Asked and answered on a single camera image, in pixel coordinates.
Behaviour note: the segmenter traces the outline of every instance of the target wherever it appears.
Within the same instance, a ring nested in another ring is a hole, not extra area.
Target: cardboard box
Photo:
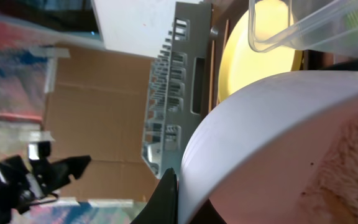
[[[48,96],[45,129],[52,157],[90,155],[62,196],[146,201],[157,179],[140,156],[151,58],[68,47]]]

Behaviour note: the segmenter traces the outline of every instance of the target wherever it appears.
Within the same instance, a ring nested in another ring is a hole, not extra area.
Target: yellow plate
[[[282,14],[274,13],[277,7],[286,7],[285,3],[278,0],[263,0],[258,2],[258,12],[264,12],[257,18],[275,16],[275,32],[283,30],[288,25],[288,10]],[[248,11],[241,17],[224,49],[221,67],[219,69],[218,96],[219,100],[225,100],[229,95],[242,87],[271,75],[276,75],[292,70],[299,70],[302,51],[289,47],[277,47],[267,53],[254,52],[248,44]]]

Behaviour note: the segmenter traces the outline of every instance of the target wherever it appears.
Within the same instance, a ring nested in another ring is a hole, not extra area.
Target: transparent plastic box
[[[256,52],[284,45],[358,57],[358,0],[250,0],[248,38]]]

